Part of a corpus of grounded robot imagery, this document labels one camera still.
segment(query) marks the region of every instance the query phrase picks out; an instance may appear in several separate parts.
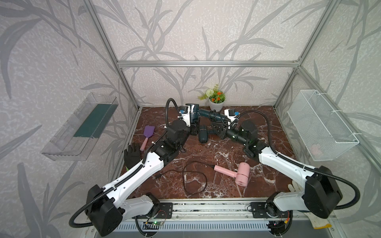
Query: transparent acrylic box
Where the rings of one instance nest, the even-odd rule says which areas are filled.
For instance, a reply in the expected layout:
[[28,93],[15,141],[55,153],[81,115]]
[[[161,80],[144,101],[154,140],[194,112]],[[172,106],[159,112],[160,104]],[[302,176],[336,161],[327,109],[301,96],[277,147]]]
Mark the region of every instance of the transparent acrylic box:
[[288,115],[314,161],[333,160],[359,143],[317,90],[301,90]]
[[115,96],[90,93],[41,153],[52,160],[85,161],[117,107]]

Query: red wire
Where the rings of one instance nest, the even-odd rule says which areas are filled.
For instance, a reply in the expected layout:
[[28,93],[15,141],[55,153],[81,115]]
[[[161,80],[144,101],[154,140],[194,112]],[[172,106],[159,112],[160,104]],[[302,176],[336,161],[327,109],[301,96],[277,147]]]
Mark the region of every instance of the red wire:
[[165,221],[166,221],[166,212],[165,212],[164,210],[159,210],[159,212],[164,212],[164,213],[165,213],[165,219],[164,219],[164,221],[163,221],[163,224],[164,224]]

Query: mesh basket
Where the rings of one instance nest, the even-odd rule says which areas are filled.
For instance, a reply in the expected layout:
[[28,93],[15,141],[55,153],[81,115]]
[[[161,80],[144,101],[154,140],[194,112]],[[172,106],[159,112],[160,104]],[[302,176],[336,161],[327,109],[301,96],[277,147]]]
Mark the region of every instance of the mesh basket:
[[288,114],[315,161],[333,160],[359,143],[317,90],[301,90]]

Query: marble table surface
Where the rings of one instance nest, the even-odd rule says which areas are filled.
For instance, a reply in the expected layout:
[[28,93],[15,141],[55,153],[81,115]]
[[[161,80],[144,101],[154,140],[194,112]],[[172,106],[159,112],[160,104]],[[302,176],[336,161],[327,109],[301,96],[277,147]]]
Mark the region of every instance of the marble table surface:
[[[234,108],[240,113],[255,109],[266,114],[272,124],[271,135],[275,149],[291,158],[295,158],[273,107],[235,106],[229,108]],[[155,141],[164,132],[164,114],[164,107],[144,107],[133,136],[133,142],[137,142],[141,145],[145,139],[143,135],[144,127],[147,125],[155,126],[154,135],[149,139],[147,149],[151,141]],[[168,117],[169,122],[176,118],[176,110],[174,107],[169,109]],[[259,139],[268,143],[267,126],[264,118],[257,113],[248,113],[242,116],[239,123],[247,119],[253,120],[257,125]],[[210,126],[210,121],[202,117],[200,124]],[[248,158],[242,150],[243,146],[232,142],[228,138],[221,140],[216,135],[209,135],[209,141],[205,144],[201,144],[198,140],[198,136],[189,136],[184,147],[187,149],[186,153],[180,152],[176,159],[139,186],[130,195],[130,198],[139,197],[148,192],[152,193],[158,199],[269,197],[275,191],[289,192],[287,184],[291,183],[290,178],[275,169],[259,164]],[[156,175],[170,169],[181,171],[184,165],[191,161],[202,161],[212,165],[219,165],[233,171],[237,171],[240,162],[246,162],[251,166],[248,186],[238,186],[235,184],[234,178],[215,172],[211,167],[199,163],[193,163],[187,166],[187,170],[200,171],[207,176],[207,187],[202,193],[196,195],[187,194],[183,188],[181,173],[168,172],[160,178],[155,179]],[[185,177],[186,188],[190,193],[199,192],[205,186],[205,178],[200,174],[186,173]]]

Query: black cable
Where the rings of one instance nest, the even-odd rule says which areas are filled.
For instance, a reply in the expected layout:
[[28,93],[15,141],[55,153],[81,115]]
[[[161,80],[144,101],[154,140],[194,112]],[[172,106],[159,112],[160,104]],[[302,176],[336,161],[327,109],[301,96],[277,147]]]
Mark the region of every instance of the black cable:
[[139,226],[138,218],[137,217],[135,217],[135,224],[136,224],[136,227],[137,227],[138,231],[140,232],[140,234],[144,235],[144,237],[153,237],[157,233],[157,232],[155,232],[152,235],[148,235],[148,232],[144,233],[143,230]]
[[[269,138],[269,146],[270,148],[272,149],[272,151],[276,152],[276,150],[274,149],[273,145],[272,145],[272,142],[271,142],[271,124],[269,123],[269,119],[267,118],[267,116],[265,114],[263,114],[262,112],[260,111],[257,111],[257,110],[249,110],[249,111],[245,111],[244,113],[242,113],[241,115],[239,115],[238,119],[243,116],[244,114],[246,113],[249,113],[249,112],[256,112],[256,113],[259,113],[261,114],[264,119],[266,120],[266,123],[267,123],[267,137]],[[286,160],[287,162],[293,164],[293,165],[296,165],[300,168],[303,168],[304,170],[307,170],[307,171],[310,171],[310,172],[313,172],[313,173],[317,173],[317,174],[320,174],[322,176],[326,176],[326,177],[330,177],[332,179],[335,179],[337,181],[340,181],[342,183],[345,183],[347,185],[349,185],[354,191],[355,191],[355,196],[354,198],[346,203],[346,204],[343,204],[343,205],[339,205],[339,206],[336,206],[335,207],[335,210],[340,210],[340,209],[344,209],[344,208],[349,208],[349,207],[352,207],[353,205],[355,205],[359,200],[360,200],[360,190],[356,187],[356,185],[354,185],[353,183],[351,183],[350,181],[346,180],[346,179],[343,179],[341,177],[338,177],[338,176],[335,176],[335,175],[332,175],[332,174],[327,174],[327,173],[324,173],[324,172],[321,172],[319,171],[317,168],[315,169],[312,169],[310,167],[304,167],[303,165],[299,164],[298,162],[292,160],[292,159],[289,159],[287,157],[284,157],[283,155],[281,154],[277,154],[277,156],[279,156],[280,158]]]
[[[212,167],[212,168],[214,169],[214,165],[210,165],[210,164],[207,164],[207,163],[204,163],[204,162],[200,162],[200,161],[192,161],[192,162],[187,163],[187,164],[184,166],[184,168],[182,169],[182,171],[178,171],[178,170],[170,169],[170,170],[165,171],[165,172],[162,173],[162,174],[159,174],[158,176],[155,177],[155,179],[158,179],[158,178],[160,178],[161,176],[163,176],[164,174],[166,174],[166,173],[168,173],[168,172],[171,172],[171,171],[174,171],[174,172],[177,172],[177,173],[181,173],[181,174],[182,174],[182,185],[184,186],[184,191],[185,191],[186,193],[188,193],[189,195],[196,195],[196,194],[202,193],[202,192],[204,192],[205,189],[207,188],[207,185],[208,185],[208,179],[207,179],[207,176],[206,176],[204,173],[202,173],[202,172],[199,172],[199,171],[185,171],[185,168],[186,168],[188,165],[192,164],[192,163],[200,163],[200,164],[204,164],[204,165],[210,166],[210,167]],[[184,177],[184,176],[185,176],[185,173],[198,173],[198,174],[202,174],[202,175],[205,177],[205,186],[204,186],[204,188],[203,188],[201,191],[199,191],[199,192],[195,192],[195,193],[190,193],[190,192],[188,192],[188,190],[187,190],[186,187],[185,187],[185,177]]]
[[[293,213],[292,213],[292,210],[289,211],[289,218],[290,220],[288,221],[287,223],[287,227],[285,228],[285,230],[282,232],[282,233],[272,233],[270,232],[272,235],[275,235],[275,236],[282,236],[284,235],[291,227],[291,224],[292,224],[292,217],[293,217]],[[281,226],[283,226],[283,224],[285,224],[284,222],[279,222],[277,225],[275,226],[271,226],[271,225],[268,225],[269,227],[272,227],[272,228],[279,228]]]
[[78,211],[76,211],[72,217],[70,217],[69,219],[69,226],[73,227],[73,228],[82,228],[82,227],[90,227],[93,225],[93,223],[91,222],[87,222],[87,223],[75,223],[74,220],[77,218],[77,216],[79,214],[81,214],[86,208],[88,208],[89,206],[93,205],[94,203],[96,203],[97,201],[99,201],[100,199],[102,199],[103,197],[106,196],[106,194],[108,194],[109,192],[111,192],[112,190],[114,190],[114,188],[109,188],[107,189],[106,191],[102,192],[101,194],[99,194],[98,196],[96,196],[93,200],[91,200],[89,203],[87,203],[86,205],[84,205],[83,207],[81,207],[80,209],[78,209]]
[[174,107],[176,108],[176,112],[179,114],[179,116],[181,116],[181,114],[179,113],[179,108],[175,102],[175,100],[173,98],[168,98],[167,100],[167,103],[165,104],[165,125],[168,127],[169,126],[169,122],[168,122],[168,107],[169,107],[169,103],[172,102]]

